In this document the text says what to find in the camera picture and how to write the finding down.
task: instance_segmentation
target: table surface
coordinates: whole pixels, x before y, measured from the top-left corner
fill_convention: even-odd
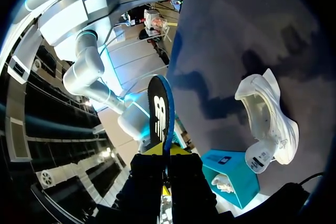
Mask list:
[[[272,162],[258,175],[260,192],[271,195],[324,170],[336,122],[335,59],[326,37],[301,0],[184,0],[167,78],[201,155],[256,142],[234,94],[245,76],[267,68],[300,132],[294,160]]]

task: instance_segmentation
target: wire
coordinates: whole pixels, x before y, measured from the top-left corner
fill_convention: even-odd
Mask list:
[[[316,173],[314,175],[311,175],[310,177],[306,178],[301,183],[299,183],[299,185],[302,186],[303,184],[307,183],[308,181],[312,180],[313,178],[317,178],[317,177],[320,177],[320,176],[323,176],[323,173]]]
[[[168,16],[168,15],[165,15],[165,14],[161,14],[161,15],[162,15],[162,16],[165,16],[165,17],[168,17],[168,18],[173,18],[173,19],[178,20],[178,18],[174,18],[174,17]]]
[[[156,4],[161,5],[162,7],[165,7],[165,8],[167,8],[167,9],[173,11],[173,12],[177,12],[178,13],[178,11],[176,11],[175,8],[174,9],[173,8],[169,8],[169,7],[164,6],[164,5],[160,4],[160,3],[156,3]]]
[[[147,77],[152,77],[152,76],[157,76],[157,74],[156,74],[156,73],[153,73],[153,74],[150,74],[150,75],[148,75],[148,76],[144,76],[144,77],[138,79],[137,81],[135,81],[135,83],[134,83],[130,88],[127,89],[126,93],[122,96],[122,99],[123,99],[123,100],[125,99],[126,95],[129,94],[129,92],[131,91],[131,89],[133,89],[134,86],[137,85],[137,84],[139,83],[139,81],[141,81],[141,80],[143,80],[143,79],[145,79],[145,78],[147,78]]]
[[[123,31],[122,33],[120,33],[120,34],[118,34],[117,36],[115,36],[110,42],[108,42],[107,44],[105,44],[103,50],[99,53],[99,55],[101,56],[101,54],[104,52],[104,50],[107,49],[107,47],[108,47],[112,42],[114,42],[119,36],[123,35],[124,33],[125,33],[125,32]]]

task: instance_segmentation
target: blue light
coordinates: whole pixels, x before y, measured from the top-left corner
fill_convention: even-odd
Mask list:
[[[148,114],[148,112],[143,108],[143,107],[141,107],[140,105],[138,105],[136,102],[133,102],[133,104],[135,105],[135,106],[137,106],[146,116],[148,116],[148,118],[149,118],[149,114]]]

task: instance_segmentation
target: insole logo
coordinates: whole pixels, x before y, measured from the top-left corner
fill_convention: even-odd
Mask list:
[[[157,136],[160,138],[161,142],[163,142],[165,136],[163,130],[166,125],[166,108],[165,103],[162,97],[158,97],[157,95],[154,97],[155,104],[155,116],[158,121],[155,123],[155,132]]]

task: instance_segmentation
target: teal box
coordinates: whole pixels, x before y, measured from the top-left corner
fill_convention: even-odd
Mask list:
[[[203,173],[211,190],[240,209],[246,207],[260,191],[257,175],[245,163],[245,152],[210,150],[201,160]],[[229,178],[234,193],[221,192],[211,184],[219,173]]]

